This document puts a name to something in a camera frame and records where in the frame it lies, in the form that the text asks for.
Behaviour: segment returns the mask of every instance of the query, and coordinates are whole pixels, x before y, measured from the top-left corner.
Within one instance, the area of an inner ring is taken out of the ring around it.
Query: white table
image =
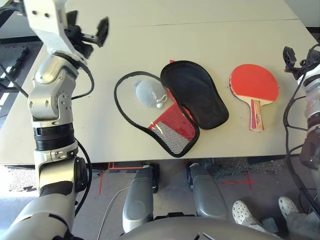
[[[262,4],[265,1],[247,2]],[[69,4],[72,9],[76,3],[70,1]],[[76,5],[80,14],[84,15],[84,3],[79,2]],[[184,158],[285,154],[282,115],[297,84],[291,73],[284,72],[282,51],[284,46],[292,47],[299,61],[306,57],[308,49],[316,41],[294,15],[292,19],[274,20],[274,12],[270,11],[267,16],[265,10],[266,6],[261,7],[260,14],[256,13],[254,17],[264,14],[269,20],[243,20],[243,15],[235,21],[173,24],[174,19],[171,19],[172,23],[168,25],[161,23],[149,26],[156,23],[155,18],[150,17],[133,23],[137,25],[130,27],[129,19],[125,23],[118,17],[119,24],[111,24],[104,47],[95,48],[88,61],[95,78],[94,92],[72,103],[75,135],[87,149],[91,161],[98,163],[172,159],[155,140],[131,126],[121,116],[113,97],[114,86],[123,75],[133,71],[147,71],[159,76],[169,60],[189,60],[203,66],[213,78],[230,114],[229,120],[223,125],[212,130],[201,130],[197,143]],[[283,5],[283,11],[292,14],[286,5]],[[98,7],[97,15],[92,16],[89,22],[94,25],[100,18],[101,9]],[[92,28],[87,31],[89,23],[85,22],[81,15],[79,24],[85,26],[84,32],[93,31]],[[41,50],[23,85],[29,93],[33,88],[31,77],[45,56],[46,52]],[[261,133],[249,130],[250,109],[246,103],[235,98],[229,89],[232,70],[247,63],[267,68],[279,85],[277,101],[262,108],[265,132]],[[90,87],[90,81],[83,71],[76,81],[75,95]],[[305,106],[306,103],[302,100],[292,108],[289,115],[292,125],[306,127]],[[19,94],[0,131],[0,164],[33,164],[35,142],[30,118],[27,100]],[[301,144],[305,134],[293,131],[290,139],[292,146]]]

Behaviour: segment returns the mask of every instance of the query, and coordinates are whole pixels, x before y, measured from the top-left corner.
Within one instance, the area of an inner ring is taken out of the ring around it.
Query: mesh bag
[[[153,105],[152,96],[155,94],[150,94],[148,87],[142,93],[135,88],[140,82],[148,82],[153,87],[159,84],[162,88],[160,79],[148,72],[136,71],[123,76],[114,88],[114,101],[119,112],[132,126],[153,137],[171,156],[182,157],[198,140],[198,126],[168,91],[161,108]]]

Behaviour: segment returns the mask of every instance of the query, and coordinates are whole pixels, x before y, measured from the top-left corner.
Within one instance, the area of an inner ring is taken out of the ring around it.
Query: gray pants
[[[292,212],[286,217],[286,225],[292,240],[320,239],[320,219],[314,212],[309,215]]]
[[[267,232],[253,217],[247,217],[242,225],[277,237],[277,235]],[[286,217],[286,225],[291,240],[320,240],[320,219],[314,212],[309,215],[292,212]]]

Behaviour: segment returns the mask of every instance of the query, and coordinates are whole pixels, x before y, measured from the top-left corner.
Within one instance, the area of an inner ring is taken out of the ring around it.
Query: gray floor
[[[297,159],[293,161],[306,186],[312,188],[314,185],[309,177],[308,170],[301,167]],[[169,212],[195,214],[196,207],[193,194],[189,191],[186,181],[183,160],[162,160],[159,163],[160,186],[159,192],[154,195],[154,216],[167,215]],[[100,177],[94,178],[88,197],[75,218],[73,234],[85,240],[97,239],[107,205],[118,190],[130,185],[134,175],[134,173],[126,172],[105,172],[103,174],[101,195],[99,195]],[[257,183],[252,184],[252,190],[250,190],[248,184],[224,184],[233,181],[246,181],[247,178],[244,174],[228,176],[216,181],[227,204],[229,220],[232,221],[231,209],[234,201],[242,199],[248,204],[257,219],[272,216],[285,223],[278,207],[278,198],[287,196],[298,203],[299,196],[289,172],[285,169],[281,174],[251,173],[250,178],[251,181],[257,181]],[[126,194],[127,190],[122,192],[114,202],[104,223],[101,240],[115,240],[123,233],[122,210]],[[32,199],[32,197],[27,196],[14,197],[4,195],[0,197],[0,212],[2,213],[0,215],[0,235],[1,232],[9,227],[20,210]]]

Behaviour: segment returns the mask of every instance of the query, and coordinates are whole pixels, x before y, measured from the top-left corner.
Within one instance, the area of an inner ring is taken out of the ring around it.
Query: black cable
[[[288,125],[287,127],[288,127],[288,128],[291,128],[291,129],[301,130],[301,131],[308,131],[308,129],[305,129],[305,128],[303,128],[303,127],[298,127],[298,126]]]
[[[306,96],[297,97],[297,98],[294,99],[294,101],[297,101],[299,99],[304,99],[304,98],[306,98]]]
[[[300,99],[300,98],[303,98],[303,97],[298,97],[297,99],[295,99],[296,95],[297,95],[297,92],[299,91],[299,89],[301,88],[305,78],[306,78],[306,75],[307,75],[307,72],[308,72],[308,68],[309,68],[309,60],[310,60],[310,55],[312,53],[312,51],[316,48],[316,47],[319,47],[320,44],[316,44],[314,45],[312,48],[310,48],[308,54],[307,54],[307,57],[306,57],[306,60],[305,60],[305,70],[304,70],[304,73],[303,73],[303,76],[301,78],[301,81],[300,83],[298,84],[297,88],[295,89],[291,99],[289,100],[288,104],[286,105],[285,107],[285,110],[284,110],[284,113],[283,113],[283,118],[282,118],[282,121],[283,121],[283,125],[284,125],[284,129],[285,129],[285,151],[286,151],[286,156],[285,156],[285,162],[288,166],[288,170],[293,178],[293,181],[295,183],[295,185],[297,186],[297,188],[299,189],[299,191],[301,192],[302,195],[305,196],[305,198],[307,199],[311,209],[314,211],[314,213],[317,215],[318,218],[320,218],[320,209],[319,209],[319,206],[317,205],[317,203],[313,200],[313,198],[311,197],[311,195],[309,194],[306,186],[304,185],[304,183],[302,182],[301,178],[299,177],[299,175],[297,174],[297,172],[295,171],[293,165],[292,165],[292,162],[291,162],[291,159],[290,159],[290,154],[299,149],[299,148],[302,148],[303,147],[303,144],[299,145],[299,146],[296,146],[294,148],[292,148],[291,150],[289,150],[289,130],[288,128],[291,127],[289,125],[289,122],[288,122],[288,115],[289,115],[289,111],[292,107],[292,105],[295,103],[296,100]]]
[[[79,99],[79,98],[82,98],[82,97],[84,97],[84,96],[89,95],[90,93],[92,93],[92,91],[93,91],[94,88],[95,88],[95,80],[94,80],[94,77],[92,76],[91,71],[89,70],[89,68],[88,68],[86,65],[84,65],[82,62],[80,62],[80,61],[78,61],[77,64],[79,64],[80,67],[86,72],[86,74],[88,74],[88,76],[89,76],[89,78],[90,78],[90,81],[91,81],[91,88],[90,88],[89,91],[87,91],[87,92],[84,93],[84,94],[81,94],[81,95],[72,97],[72,98],[71,98],[72,100]]]
[[[80,149],[82,150],[82,152],[86,158],[86,162],[88,163],[88,170],[89,170],[88,184],[87,184],[85,192],[81,198],[81,201],[79,202],[78,206],[75,209],[74,216],[77,216],[77,214],[78,214],[79,210],[81,209],[82,205],[84,204],[84,202],[87,198],[87,195],[89,193],[89,190],[90,190],[91,181],[92,181],[92,165],[91,165],[89,155],[88,155],[87,151],[85,150],[84,146],[77,139],[75,139],[75,140],[78,142],[78,146],[80,147]]]
[[[308,191],[312,190],[312,191],[316,191],[317,189],[315,188],[307,188]],[[302,202],[301,202],[301,192],[299,193],[299,205],[300,205],[300,208],[302,209],[302,211],[307,214],[307,211],[305,211],[304,207],[302,206]]]
[[[22,93],[26,98],[29,97],[28,93],[25,92],[25,90],[22,89],[22,87],[20,87],[15,80],[13,80],[13,78],[9,75],[9,73],[7,72],[7,70],[5,69],[5,67],[0,63],[0,68],[2,69],[2,71],[4,72],[6,78],[13,83],[13,85],[16,87],[16,89],[19,90],[20,93]]]
[[[3,6],[3,7],[0,7],[0,13],[2,13],[4,11],[8,11],[8,10],[16,11],[17,9],[14,6]]]

